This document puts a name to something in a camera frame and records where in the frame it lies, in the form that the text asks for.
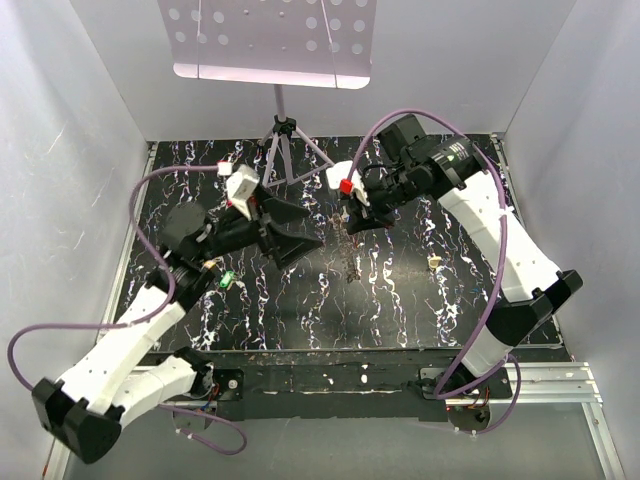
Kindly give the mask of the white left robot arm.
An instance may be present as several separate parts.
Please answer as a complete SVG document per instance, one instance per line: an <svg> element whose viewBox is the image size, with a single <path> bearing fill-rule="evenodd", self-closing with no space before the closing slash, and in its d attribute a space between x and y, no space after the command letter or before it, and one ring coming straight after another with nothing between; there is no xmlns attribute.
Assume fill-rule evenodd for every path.
<svg viewBox="0 0 640 480"><path fill-rule="evenodd" d="M200 400L214 389L212 362L190 347L136 378L129 375L208 290L217 258L256 245L283 269L323 244L286 230L286 224L309 216L301 206L254 194L246 207L229 204L218 218L195 202L174 207L158 238L176 286L154 270L114 328L83 359L58 380L43 378L33 387L44 429L84 463L104 457L129 423L164 401Z"/></svg>

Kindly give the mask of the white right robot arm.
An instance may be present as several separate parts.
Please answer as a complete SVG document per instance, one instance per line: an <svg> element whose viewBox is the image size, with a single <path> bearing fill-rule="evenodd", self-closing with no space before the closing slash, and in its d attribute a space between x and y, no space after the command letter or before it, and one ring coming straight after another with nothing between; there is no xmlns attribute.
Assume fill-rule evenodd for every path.
<svg viewBox="0 0 640 480"><path fill-rule="evenodd" d="M542 252L509 210L500 175L482 150L429 112L406 108L379 120L337 188L351 234L389 228L399 207L432 198L495 274L477 325L434 387L437 399L479 395L510 352L583 285L577 271L561 270Z"/></svg>

